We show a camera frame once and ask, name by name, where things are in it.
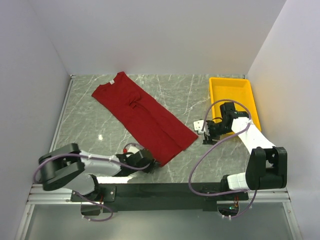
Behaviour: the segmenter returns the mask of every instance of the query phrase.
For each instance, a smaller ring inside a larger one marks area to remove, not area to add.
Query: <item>white wall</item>
[[[29,0],[71,74],[247,74],[285,0]]]
[[[288,152],[288,192],[306,240],[320,227],[320,1],[288,0],[251,80],[262,130]]]
[[[26,0],[0,1],[0,239],[19,226],[52,141],[68,76]]]

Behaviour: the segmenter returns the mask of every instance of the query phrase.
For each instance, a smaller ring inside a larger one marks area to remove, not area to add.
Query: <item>gray panel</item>
[[[256,203],[231,221],[217,212],[164,210],[119,212],[108,222],[88,222],[78,205],[37,205],[30,226],[27,240],[293,239],[282,203]]]
[[[76,76],[70,90],[55,148],[78,143],[80,149],[101,155],[121,153],[126,143],[136,142],[124,126],[91,94],[115,75]],[[213,75],[129,75],[190,129],[204,118],[210,106],[209,78]],[[241,78],[242,75],[224,77]],[[185,183],[190,170],[210,145],[203,136],[153,174],[137,172],[129,177],[103,177],[101,183]],[[223,175],[246,170],[249,153],[242,142],[232,139],[217,147],[199,165],[194,182],[220,182]]]

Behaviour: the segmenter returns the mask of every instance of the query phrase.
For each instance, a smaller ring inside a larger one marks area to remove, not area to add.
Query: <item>yellow bin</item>
[[[212,104],[220,99],[231,99],[243,104],[249,109],[254,125],[261,131],[254,95],[248,79],[210,77],[209,84]],[[213,119],[221,117],[221,104],[223,102],[219,102],[212,107]],[[234,105],[237,111],[245,111],[238,104]]]

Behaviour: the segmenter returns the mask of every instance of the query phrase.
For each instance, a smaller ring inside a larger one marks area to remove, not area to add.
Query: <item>folded fabric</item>
[[[198,136],[134,83],[124,72],[93,92],[153,157],[165,165]]]

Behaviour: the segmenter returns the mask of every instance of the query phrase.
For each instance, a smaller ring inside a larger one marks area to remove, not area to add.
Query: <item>gray marble surface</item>
[[[65,106],[55,148],[78,143],[92,154],[121,153],[125,144],[136,142],[124,126],[91,94],[115,75],[77,75]],[[210,106],[209,78],[242,78],[242,75],[129,75],[147,93],[173,113],[187,127],[203,119]],[[167,165],[151,174],[136,172],[128,177],[99,177],[101,183],[185,183],[192,167],[211,147],[202,145],[203,136]],[[194,182],[220,182],[223,175],[246,170],[249,153],[239,138],[218,146],[198,166]]]

